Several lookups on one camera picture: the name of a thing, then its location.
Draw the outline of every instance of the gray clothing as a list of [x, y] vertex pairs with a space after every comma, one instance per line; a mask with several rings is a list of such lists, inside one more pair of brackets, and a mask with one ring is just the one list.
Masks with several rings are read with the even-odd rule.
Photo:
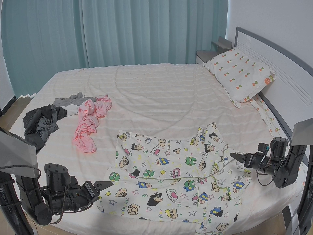
[[83, 102], [85, 102], [88, 99], [91, 99], [92, 102], [96, 102], [97, 100], [95, 97], [84, 97], [82, 92], [78, 92], [77, 95], [73, 94], [68, 98], [56, 98], [55, 101], [53, 102], [53, 105], [69, 106], [70, 104], [74, 104], [80, 106]]
[[47, 141], [47, 139], [51, 133], [53, 133], [59, 129], [57, 124], [56, 124], [56, 122], [58, 120], [58, 114], [56, 111], [56, 106], [51, 105], [51, 109], [52, 109], [51, 121], [49, 119], [47, 119], [45, 116], [41, 116], [40, 119], [38, 120], [38, 127], [36, 128], [36, 131], [38, 131], [41, 139], [44, 142]]

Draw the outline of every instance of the mattress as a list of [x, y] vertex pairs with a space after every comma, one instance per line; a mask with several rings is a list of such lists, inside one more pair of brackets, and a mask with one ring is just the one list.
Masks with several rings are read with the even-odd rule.
[[[72, 144], [78, 122], [74, 115], [58, 120], [59, 130], [50, 135], [37, 155], [42, 171], [47, 163], [61, 164], [80, 184], [102, 180], [106, 170], [114, 166], [120, 129], [160, 138], [188, 139], [199, 126], [216, 122], [229, 147], [244, 153], [256, 152], [260, 142], [270, 143], [273, 138], [259, 112], [249, 102], [236, 108], [225, 89], [200, 64], [112, 66], [59, 72], [32, 99], [10, 131], [24, 137], [22, 118], [26, 112], [51, 104], [56, 97], [69, 97], [80, 91], [86, 96], [108, 94], [112, 100], [112, 108], [100, 119], [97, 133], [91, 135], [97, 151], [86, 154]], [[263, 183], [270, 179], [260, 176]], [[272, 183], [263, 187], [253, 173], [252, 183], [242, 195], [245, 201], [240, 215], [227, 234], [245, 231], [275, 216], [302, 194], [303, 181], [305, 174], [300, 171], [293, 185], [278, 189]], [[39, 182], [46, 185], [45, 175]], [[86, 212], [65, 214], [56, 226], [78, 235], [193, 234], [198, 228], [195, 223], [118, 217], [100, 212], [96, 204]]]

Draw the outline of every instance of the floor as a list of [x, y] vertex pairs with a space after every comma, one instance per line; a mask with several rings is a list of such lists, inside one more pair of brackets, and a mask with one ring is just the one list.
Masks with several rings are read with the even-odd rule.
[[[8, 111], [2, 117], [0, 117], [0, 127], [6, 130], [10, 130], [12, 125], [15, 123], [19, 115], [22, 113], [22, 111], [29, 104], [30, 101], [31, 98], [29, 97], [19, 98], [18, 100], [16, 100], [13, 105], [8, 109]], [[29, 221], [30, 225], [35, 229], [36, 227], [32, 219], [27, 217], [27, 220]], [[52, 225], [37, 225], [37, 230], [39, 235], [75, 235], [73, 233], [63, 231]], [[269, 218], [262, 224], [236, 235], [284, 235], [285, 231], [286, 229], [284, 225], [284, 217], [283, 214], [280, 212], [275, 217]], [[11, 229], [10, 225], [8, 225], [1, 211], [0, 235], [14, 235], [13, 230]], [[311, 229], [307, 235], [313, 235], [313, 229]]]

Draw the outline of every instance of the star print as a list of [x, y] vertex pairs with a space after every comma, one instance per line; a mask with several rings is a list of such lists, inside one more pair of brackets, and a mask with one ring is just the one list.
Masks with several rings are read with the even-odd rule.
[[111, 204], [112, 206], [117, 203], [117, 202], [114, 201], [114, 199], [109, 200], [109, 201], [110, 201], [109, 204]]
[[135, 194], [139, 194], [138, 190], [135, 190], [135, 189], [132, 191], [132, 193], [133, 193], [134, 195], [135, 195]]
[[189, 211], [188, 213], [189, 213], [189, 216], [194, 216], [196, 211]]

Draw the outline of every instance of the pink fabric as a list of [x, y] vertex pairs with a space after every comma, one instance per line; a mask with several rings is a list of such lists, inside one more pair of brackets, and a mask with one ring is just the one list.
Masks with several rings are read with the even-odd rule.
[[73, 144], [86, 153], [97, 150], [90, 134], [97, 132], [98, 118], [103, 118], [112, 106], [108, 95], [96, 99], [96, 102], [88, 99], [78, 108], [78, 126], [73, 137]]

